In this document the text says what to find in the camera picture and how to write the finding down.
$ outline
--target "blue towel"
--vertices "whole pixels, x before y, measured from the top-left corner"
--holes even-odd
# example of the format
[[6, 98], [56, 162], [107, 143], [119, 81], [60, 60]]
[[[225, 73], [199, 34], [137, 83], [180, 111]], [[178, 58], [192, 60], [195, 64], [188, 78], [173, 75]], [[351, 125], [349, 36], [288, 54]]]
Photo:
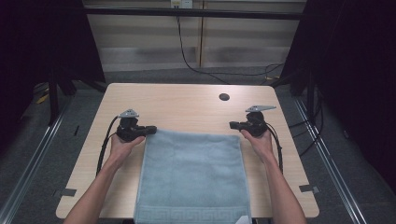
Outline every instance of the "blue towel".
[[251, 220], [239, 137], [158, 130], [146, 140], [134, 221], [235, 224]]

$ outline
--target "person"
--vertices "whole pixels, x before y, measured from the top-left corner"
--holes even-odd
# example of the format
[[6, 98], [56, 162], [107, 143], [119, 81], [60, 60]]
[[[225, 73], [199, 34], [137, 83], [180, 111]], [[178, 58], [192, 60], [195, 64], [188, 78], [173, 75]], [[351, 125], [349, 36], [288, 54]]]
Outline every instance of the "person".
[[[271, 133], [266, 131], [260, 138], [253, 137], [245, 130], [242, 130], [241, 134], [250, 142], [255, 153], [264, 163], [275, 224], [306, 223], [303, 209], [277, 165]], [[122, 143], [116, 135], [111, 137], [110, 155], [102, 170], [69, 212], [64, 223], [97, 222], [115, 173], [133, 148], [144, 140], [145, 137], [141, 136], [132, 142]]]

